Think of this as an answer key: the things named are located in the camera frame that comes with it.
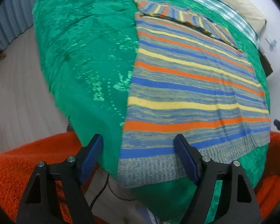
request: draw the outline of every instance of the white wall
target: white wall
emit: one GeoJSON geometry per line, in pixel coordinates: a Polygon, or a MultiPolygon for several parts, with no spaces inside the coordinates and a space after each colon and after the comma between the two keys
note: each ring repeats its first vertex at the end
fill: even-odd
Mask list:
{"type": "Polygon", "coordinates": [[[280,10],[272,0],[250,0],[266,16],[267,25],[262,31],[259,40],[264,49],[265,56],[269,60],[273,73],[268,77],[271,99],[271,119],[280,120],[280,10]],[[276,51],[270,49],[266,38],[271,37],[277,40],[276,51]]]}

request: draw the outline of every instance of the blue gripper pad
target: blue gripper pad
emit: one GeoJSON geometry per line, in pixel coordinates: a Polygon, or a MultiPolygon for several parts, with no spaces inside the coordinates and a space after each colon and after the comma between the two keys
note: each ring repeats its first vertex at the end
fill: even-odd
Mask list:
{"type": "Polygon", "coordinates": [[[193,181],[195,185],[198,185],[202,174],[201,154],[195,147],[189,145],[182,134],[178,134],[175,137],[173,144],[188,179],[193,181]]]}
{"type": "Polygon", "coordinates": [[[76,159],[80,172],[78,179],[81,185],[90,178],[99,155],[103,151],[103,146],[103,137],[99,134],[95,134],[89,144],[82,147],[77,153],[76,159]]]}

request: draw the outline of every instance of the corrugated blue panel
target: corrugated blue panel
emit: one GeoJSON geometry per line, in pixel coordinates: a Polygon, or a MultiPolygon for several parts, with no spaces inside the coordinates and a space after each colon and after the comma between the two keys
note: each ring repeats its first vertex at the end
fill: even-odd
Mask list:
{"type": "Polygon", "coordinates": [[[0,49],[33,25],[32,8],[36,0],[4,0],[0,5],[0,49]]]}

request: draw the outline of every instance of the red object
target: red object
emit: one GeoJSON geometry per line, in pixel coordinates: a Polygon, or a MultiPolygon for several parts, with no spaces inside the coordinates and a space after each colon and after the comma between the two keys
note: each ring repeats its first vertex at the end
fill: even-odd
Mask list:
{"type": "Polygon", "coordinates": [[[260,207],[261,216],[265,219],[280,200],[280,133],[270,133],[265,171],[254,189],[260,207]]]}
{"type": "MultiPolygon", "coordinates": [[[[81,144],[76,134],[67,132],[0,154],[0,205],[13,221],[16,220],[20,200],[37,163],[62,162],[68,156],[76,155],[80,148],[81,144]]],[[[90,180],[81,187],[84,193],[89,185],[90,180]]],[[[63,219],[72,223],[60,181],[56,181],[56,189],[63,219]]],[[[98,224],[107,224],[96,216],[94,219],[98,224]]]]}

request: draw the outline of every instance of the bed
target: bed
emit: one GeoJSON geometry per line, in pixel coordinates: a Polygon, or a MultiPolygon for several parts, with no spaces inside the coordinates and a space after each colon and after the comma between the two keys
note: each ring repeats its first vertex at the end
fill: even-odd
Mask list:
{"type": "MultiPolygon", "coordinates": [[[[223,0],[152,1],[162,1],[166,6],[170,3],[179,9],[190,7],[200,18],[227,28],[238,46],[236,50],[247,56],[245,60],[255,77],[253,84],[260,85],[259,89],[264,92],[259,91],[263,100],[261,112],[269,110],[257,33],[244,17],[223,0]],[[221,4],[221,8],[212,9],[214,3],[221,4]],[[235,14],[236,19],[224,17],[226,9],[235,14]]],[[[135,82],[133,71],[139,41],[134,15],[139,7],[132,0],[38,0],[33,8],[41,69],[56,106],[68,118],[83,145],[87,145],[95,133],[103,136],[104,152],[99,163],[117,179],[121,177],[118,162],[123,154],[127,100],[131,82],[135,82]]],[[[268,112],[263,117],[269,119],[268,112]]],[[[253,187],[264,169],[268,140],[263,141],[266,142],[236,157],[253,187]]],[[[175,163],[174,169],[178,167],[176,160],[175,163]]],[[[156,181],[141,182],[141,179],[140,183],[133,184],[122,181],[122,185],[132,188],[137,199],[161,220],[179,223],[195,192],[195,185],[183,177],[182,170],[180,172],[180,175],[156,181]]],[[[219,196],[220,183],[216,186],[207,222],[214,219],[219,196]]]]}

